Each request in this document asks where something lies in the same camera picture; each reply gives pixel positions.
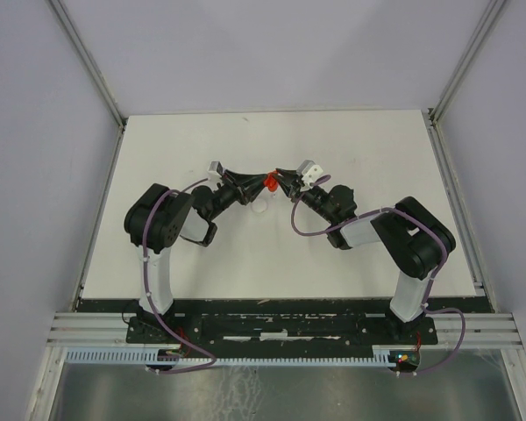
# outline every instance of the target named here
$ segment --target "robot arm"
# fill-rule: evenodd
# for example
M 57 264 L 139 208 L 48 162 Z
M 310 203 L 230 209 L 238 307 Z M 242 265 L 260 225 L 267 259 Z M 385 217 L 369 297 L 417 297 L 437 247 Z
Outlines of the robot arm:
M 208 246 L 217 232 L 213 221 L 235 202 L 243 205 L 252 202 L 265 188 L 264 175 L 241 175 L 222 169 L 219 162 L 210 166 L 217 168 L 220 182 L 216 190 L 199 186 L 191 192 L 170 194 L 153 214 L 146 238 L 148 284 L 156 309 L 163 315 L 172 306 L 174 297 L 170 289 L 170 253 L 178 237 L 200 246 Z M 153 206 L 168 187 L 153 184 L 150 189 L 131 207 L 124 219 L 124 230 L 130 234 L 131 243 L 137 247 L 137 255 L 142 265 L 144 251 L 142 239 Z M 139 304 L 151 312 L 144 288 L 144 272 L 140 271 L 142 287 Z
M 398 325 L 419 318 L 423 314 L 422 303 L 429 275 L 442 260 L 442 250 L 437 242 L 424 231 L 413 232 L 417 227 L 393 212 L 357 219 L 354 213 L 357 204 L 351 189 L 338 185 L 328 193 L 313 186 L 317 179 L 309 179 L 308 172 L 321 175 L 323 171 L 313 161 L 305 161 L 296 171 L 277 169 L 275 178 L 290 199 L 307 204 L 331 224 L 330 228 L 354 219 L 327 233 L 334 247 L 347 250 L 381 241 L 400 269 L 387 315 Z M 451 232 L 414 197 L 402 199 L 395 208 L 433 231 L 442 240 L 448 254 L 456 248 Z

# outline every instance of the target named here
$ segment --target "gray wall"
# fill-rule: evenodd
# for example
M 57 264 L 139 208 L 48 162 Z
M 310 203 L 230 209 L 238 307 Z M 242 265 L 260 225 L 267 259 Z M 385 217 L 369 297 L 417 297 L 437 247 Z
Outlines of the gray wall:
M 46 3 L 0 2 L 0 420 L 23 419 L 116 137 Z
M 498 301 L 526 346 L 526 0 L 510 2 L 443 131 Z
M 487 0 L 65 0 L 125 115 L 426 109 Z

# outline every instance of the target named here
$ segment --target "red object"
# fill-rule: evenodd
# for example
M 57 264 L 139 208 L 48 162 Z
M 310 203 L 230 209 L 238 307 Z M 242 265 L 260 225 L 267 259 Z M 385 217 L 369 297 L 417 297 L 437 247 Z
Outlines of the red object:
M 279 182 L 277 182 L 274 179 L 273 174 L 277 174 L 277 172 L 273 171 L 273 172 L 269 173 L 267 175 L 266 180 L 263 182 L 263 184 L 265 184 L 265 187 L 267 187 L 269 189 L 269 191 L 276 191 L 277 188 L 279 187 Z

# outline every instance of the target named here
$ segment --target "white table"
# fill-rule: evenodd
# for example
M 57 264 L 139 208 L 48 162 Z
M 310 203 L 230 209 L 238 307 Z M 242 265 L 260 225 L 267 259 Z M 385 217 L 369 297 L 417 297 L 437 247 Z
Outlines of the white table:
M 153 182 L 182 189 L 206 176 L 211 161 L 239 173 L 320 164 L 354 189 L 358 212 L 414 196 L 445 224 L 457 249 L 433 296 L 473 296 L 466 257 L 420 111 L 313 111 L 136 116 L 129 119 L 85 281 L 83 298 L 134 298 L 139 260 L 123 221 Z M 172 252 L 178 298 L 392 296 L 399 269 L 382 244 L 340 251 L 324 237 L 290 227 L 292 203 L 278 191 L 268 209 L 234 204 L 215 222 L 208 248 L 179 239 Z M 303 231 L 327 226 L 299 206 Z

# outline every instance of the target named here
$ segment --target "metal frame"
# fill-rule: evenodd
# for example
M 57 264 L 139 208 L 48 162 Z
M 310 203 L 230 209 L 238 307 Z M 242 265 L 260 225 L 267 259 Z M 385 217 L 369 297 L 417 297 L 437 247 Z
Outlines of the metal frame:
M 93 251 L 96 241 L 97 228 L 101 221 L 103 207 L 113 170 L 117 162 L 118 151 L 123 137 L 125 119 L 117 107 L 112 93 L 110 92 L 103 76 L 93 60 L 88 49 L 84 46 L 82 37 L 76 30 L 74 21 L 68 14 L 67 7 L 62 0 L 46 0 L 51 6 L 55 17 L 57 17 L 61 27 L 67 34 L 75 51 L 87 69 L 92 83 L 97 87 L 104 102 L 109 108 L 113 118 L 120 127 L 117 147 L 110 164 L 110 172 L 105 185 L 103 198 L 97 213 L 96 225 L 89 250 L 84 262 L 84 267 L 80 275 L 80 280 L 76 287 L 75 302 L 77 303 L 79 292 L 89 266 L 89 257 Z M 437 164 L 440 168 L 441 176 L 444 181 L 452 212 L 456 219 L 458 233 L 464 244 L 468 265 L 473 274 L 473 282 L 478 295 L 485 295 L 490 303 L 497 309 L 497 302 L 494 290 L 483 266 L 479 248 L 472 235 L 471 226 L 468 222 L 466 208 L 460 194 L 459 185 L 455 177 L 449 154 L 444 145 L 444 139 L 438 123 L 448 110 L 451 100 L 456 95 L 459 86 L 464 81 L 468 70 L 471 68 L 475 57 L 480 53 L 482 47 L 494 29 L 498 19 L 506 9 L 508 0 L 490 0 L 483 16 L 481 17 L 473 36 L 470 38 L 466 50 L 460 58 L 458 65 L 452 73 L 450 81 L 447 83 L 441 94 L 440 100 L 429 115 L 425 115 L 425 124 L 430 135 L 430 141 Z M 460 321 L 455 315 L 437 315 L 435 326 L 440 343 L 437 346 L 424 346 L 425 349 L 449 349 L 455 344 L 460 328 Z M 125 342 L 127 326 L 121 319 L 119 313 L 58 313 L 53 322 L 48 341 L 46 355 L 42 367 L 39 371 L 39 380 L 32 394 L 26 419 L 41 420 L 48 419 L 56 389 L 60 380 L 60 373 L 67 354 L 73 358 L 77 349 L 100 350 L 108 347 L 111 351 L 102 358 L 121 358 L 120 355 L 133 353 L 152 353 L 160 349 L 160 345 L 136 345 Z M 516 329 L 513 316 L 504 314 L 467 314 L 466 315 L 466 338 L 463 344 L 464 349 L 501 349 L 502 357 L 505 361 L 508 378 L 515 395 L 518 408 L 522 414 L 522 419 L 526 419 L 526 354 L 523 351 L 522 341 Z M 382 353 L 391 349 L 392 346 L 375 346 L 376 353 Z M 320 361 L 324 364 L 334 364 L 335 361 Z

